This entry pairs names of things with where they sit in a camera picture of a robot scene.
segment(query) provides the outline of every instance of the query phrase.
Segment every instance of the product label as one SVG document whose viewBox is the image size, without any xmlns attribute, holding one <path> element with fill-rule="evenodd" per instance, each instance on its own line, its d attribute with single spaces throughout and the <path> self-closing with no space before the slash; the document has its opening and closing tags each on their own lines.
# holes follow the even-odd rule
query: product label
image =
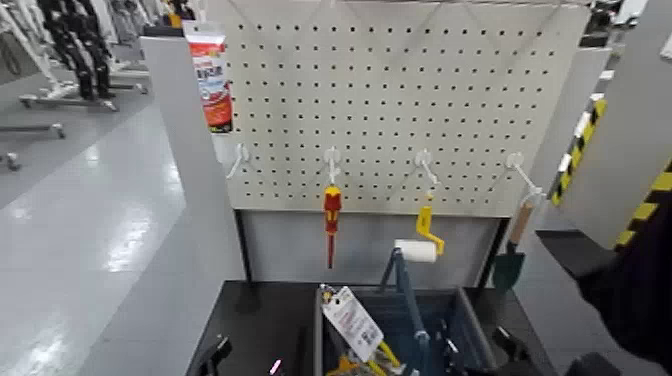
<svg viewBox="0 0 672 376">
<path fill-rule="evenodd" d="M 322 313 L 363 362 L 383 341 L 383 332 L 347 286 L 322 305 Z"/>
<path fill-rule="evenodd" d="M 201 102 L 208 127 L 213 133 L 231 132 L 231 94 L 226 77 L 224 43 L 190 42 Z"/>
</svg>

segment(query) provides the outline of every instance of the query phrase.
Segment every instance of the red screwdriver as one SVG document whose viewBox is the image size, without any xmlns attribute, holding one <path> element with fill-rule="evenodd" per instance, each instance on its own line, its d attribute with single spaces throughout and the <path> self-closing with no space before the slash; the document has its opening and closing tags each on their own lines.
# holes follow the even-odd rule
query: red screwdriver
<svg viewBox="0 0 672 376">
<path fill-rule="evenodd" d="M 327 266 L 334 265 L 334 236 L 338 231 L 338 212 L 341 210 L 341 190 L 330 185 L 324 190 L 324 213 L 327 231 Z"/>
</svg>

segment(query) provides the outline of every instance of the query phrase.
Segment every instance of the pegboard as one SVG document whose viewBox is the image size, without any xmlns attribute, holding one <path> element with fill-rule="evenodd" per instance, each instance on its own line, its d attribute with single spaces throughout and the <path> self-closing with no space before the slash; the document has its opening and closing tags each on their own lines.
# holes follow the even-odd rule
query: pegboard
<svg viewBox="0 0 672 376">
<path fill-rule="evenodd" d="M 322 208 L 324 150 L 342 154 L 344 212 L 513 215 L 588 10 L 575 4 L 228 0 L 234 134 L 251 160 L 239 209 Z"/>
</svg>

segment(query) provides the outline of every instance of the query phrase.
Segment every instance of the white hook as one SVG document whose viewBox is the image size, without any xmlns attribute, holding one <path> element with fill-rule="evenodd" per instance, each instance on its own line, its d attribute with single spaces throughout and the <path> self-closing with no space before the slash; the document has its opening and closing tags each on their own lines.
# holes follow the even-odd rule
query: white hook
<svg viewBox="0 0 672 376">
<path fill-rule="evenodd" d="M 521 201 L 523 204 L 533 196 L 538 196 L 538 198 L 541 198 L 545 195 L 543 193 L 543 189 L 541 187 L 537 187 L 534 182 L 530 180 L 530 177 L 527 176 L 525 171 L 523 171 L 522 167 L 520 167 L 524 160 L 525 158 L 523 157 L 522 153 L 511 153 L 508 157 L 506 157 L 506 168 L 513 169 L 518 172 L 518 174 L 523 178 L 523 180 L 525 180 L 525 183 L 527 184 L 528 192 Z"/>
<path fill-rule="evenodd" d="M 422 167 L 427 173 L 427 177 L 432 181 L 433 185 L 439 184 L 439 178 L 429 169 L 429 164 L 432 163 L 432 153 L 424 149 L 415 155 L 415 166 Z"/>
<path fill-rule="evenodd" d="M 233 162 L 233 166 L 231 166 L 231 171 L 229 171 L 228 174 L 226 174 L 227 179 L 231 179 L 233 175 L 236 174 L 236 170 L 238 170 L 238 167 L 240 167 L 241 162 L 247 162 L 250 160 L 250 152 L 247 150 L 245 145 L 237 144 L 236 145 L 236 161 Z"/>
<path fill-rule="evenodd" d="M 341 173 L 341 169 L 336 164 L 341 162 L 341 152 L 332 146 L 324 151 L 324 163 L 329 165 L 329 182 L 336 185 L 336 176 Z"/>
</svg>

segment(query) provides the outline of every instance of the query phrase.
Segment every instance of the yellow and black striped tape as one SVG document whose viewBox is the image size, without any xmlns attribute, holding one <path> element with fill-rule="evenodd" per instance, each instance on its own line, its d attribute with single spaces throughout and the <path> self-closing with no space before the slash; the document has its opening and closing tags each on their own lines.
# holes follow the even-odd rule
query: yellow and black striped tape
<svg viewBox="0 0 672 376">
<path fill-rule="evenodd" d="M 593 104 L 593 109 L 590 112 L 590 118 L 586 122 L 586 126 L 583 128 L 583 131 L 579 135 L 574 135 L 574 140 L 571 143 L 570 151 L 568 153 L 571 159 L 567 164 L 565 171 L 560 173 L 560 177 L 557 179 L 555 187 L 552 189 L 553 194 L 551 195 L 551 201 L 555 206 L 560 205 L 560 202 L 562 201 L 562 195 L 567 191 L 567 188 L 572 181 L 572 175 L 576 171 L 576 168 L 579 167 L 579 163 L 581 163 L 586 145 L 588 145 L 590 140 L 593 138 L 595 129 L 600 123 L 602 116 L 604 116 L 606 109 L 606 100 L 596 100 Z"/>
<path fill-rule="evenodd" d="M 672 160 L 667 163 L 665 170 L 653 182 L 644 202 L 635 209 L 628 228 L 618 236 L 614 250 L 620 251 L 626 247 L 637 233 L 644 229 L 656 209 L 669 200 L 672 200 Z"/>
</svg>

